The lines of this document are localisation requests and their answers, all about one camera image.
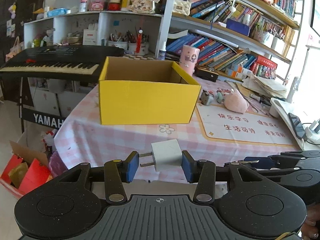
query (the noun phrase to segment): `pink checkered tablecloth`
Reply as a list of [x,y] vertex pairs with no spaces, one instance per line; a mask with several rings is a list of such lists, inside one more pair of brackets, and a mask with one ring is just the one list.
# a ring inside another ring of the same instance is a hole
[[[195,79],[202,89],[216,91],[218,88],[231,89],[226,82]],[[258,109],[261,106],[252,100]],[[282,151],[298,150],[296,146],[257,145],[236,141],[208,140],[200,129],[196,113],[188,124],[157,125],[100,125],[98,86],[96,86],[71,112],[55,136],[57,151],[70,169],[82,162],[92,167],[103,166],[113,159],[126,159],[136,150],[139,153],[151,151],[151,143],[177,139],[182,150],[188,150],[195,160],[206,159],[218,166],[243,159],[246,156],[268,156]],[[140,162],[152,161],[144,157]],[[135,179],[161,180],[186,183],[181,168],[156,172],[153,166],[139,168]]]

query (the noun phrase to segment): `chessboard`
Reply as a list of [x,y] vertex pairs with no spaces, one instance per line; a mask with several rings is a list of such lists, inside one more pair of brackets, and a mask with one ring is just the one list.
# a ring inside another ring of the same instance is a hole
[[131,54],[126,54],[123,57],[128,58],[128,59],[136,59],[136,60],[140,60],[140,59],[146,59],[146,60],[156,59],[154,57],[131,55]]

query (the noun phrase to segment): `yellow box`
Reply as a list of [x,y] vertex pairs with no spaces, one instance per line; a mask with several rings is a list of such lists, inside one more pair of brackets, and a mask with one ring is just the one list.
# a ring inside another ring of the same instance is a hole
[[99,77],[101,124],[189,123],[200,89],[175,62],[107,57]]

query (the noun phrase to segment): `white flower print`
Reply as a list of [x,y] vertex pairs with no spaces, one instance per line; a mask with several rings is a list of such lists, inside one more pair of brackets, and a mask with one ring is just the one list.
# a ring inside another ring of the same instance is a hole
[[171,134],[171,132],[175,131],[174,128],[170,127],[168,124],[159,125],[160,132],[166,132],[167,134]]

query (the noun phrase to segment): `smartphone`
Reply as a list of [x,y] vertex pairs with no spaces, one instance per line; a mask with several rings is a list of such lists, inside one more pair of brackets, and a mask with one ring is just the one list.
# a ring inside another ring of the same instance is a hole
[[304,128],[302,126],[302,123],[299,119],[299,117],[297,117],[294,114],[289,113],[289,118],[290,118],[290,122],[292,125],[292,128],[294,130],[294,133],[296,134],[296,137],[299,139],[304,139],[305,138],[305,132],[304,132]]

